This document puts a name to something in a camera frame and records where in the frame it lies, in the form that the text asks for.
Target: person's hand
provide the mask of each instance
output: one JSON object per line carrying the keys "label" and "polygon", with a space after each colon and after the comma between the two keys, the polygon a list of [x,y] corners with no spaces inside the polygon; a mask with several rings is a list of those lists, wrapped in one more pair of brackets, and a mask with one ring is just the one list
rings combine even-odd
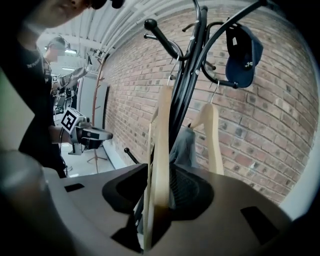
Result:
{"label": "person's hand", "polygon": [[52,85],[52,87],[51,87],[51,94],[52,94],[52,95],[57,94],[58,88],[59,88],[59,84],[58,84],[57,82],[55,82],[55,83]]}

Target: black shirt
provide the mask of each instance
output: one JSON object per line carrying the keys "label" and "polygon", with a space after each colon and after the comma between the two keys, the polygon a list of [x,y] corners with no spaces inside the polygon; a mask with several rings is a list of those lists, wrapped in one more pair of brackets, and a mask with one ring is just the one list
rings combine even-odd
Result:
{"label": "black shirt", "polygon": [[20,97],[34,113],[19,151],[35,158],[42,166],[64,175],[64,163],[53,145],[48,127],[54,124],[51,107],[51,76],[45,75],[45,60],[39,51],[23,48],[17,40],[1,58],[1,67]]}

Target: coat rack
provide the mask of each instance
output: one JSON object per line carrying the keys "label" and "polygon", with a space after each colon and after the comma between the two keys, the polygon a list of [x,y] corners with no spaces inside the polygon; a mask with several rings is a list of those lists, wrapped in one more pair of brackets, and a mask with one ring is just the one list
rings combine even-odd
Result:
{"label": "coat rack", "polygon": [[[91,122],[92,122],[92,125],[95,126],[95,113],[96,113],[96,110],[101,108],[101,106],[97,106],[96,107],[96,100],[97,100],[97,92],[98,92],[98,89],[99,87],[101,86],[101,84],[99,84],[100,81],[102,81],[103,79],[105,79],[104,77],[100,78],[101,77],[101,73],[102,73],[102,69],[104,67],[104,64],[106,62],[106,59],[103,59],[103,61],[100,63],[100,69],[99,69],[99,73],[98,73],[98,76],[97,76],[97,79],[96,79],[96,84],[95,84],[95,90],[94,90],[94,94],[93,94],[93,104],[92,104],[92,118],[91,118]],[[95,161],[95,169],[96,169],[96,173],[99,173],[99,169],[98,169],[98,160],[99,159],[102,159],[102,160],[108,160],[107,158],[103,158],[103,157],[100,157],[97,155],[97,151],[96,149],[93,150],[94,151],[94,156],[92,158],[90,158],[87,163],[89,163],[92,159],[94,159]]]}

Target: ceiling light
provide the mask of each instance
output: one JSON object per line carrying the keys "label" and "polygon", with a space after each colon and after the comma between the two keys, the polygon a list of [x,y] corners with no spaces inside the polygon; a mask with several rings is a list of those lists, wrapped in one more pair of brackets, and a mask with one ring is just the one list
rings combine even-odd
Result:
{"label": "ceiling light", "polygon": [[66,49],[64,52],[67,54],[77,54],[77,50],[71,50],[71,49]]}
{"label": "ceiling light", "polygon": [[71,50],[71,49],[66,49],[64,52],[67,54],[77,54],[76,50]]}
{"label": "ceiling light", "polygon": [[67,68],[67,67],[63,67],[62,69],[63,70],[70,70],[70,71],[74,71],[75,70],[74,68]]}

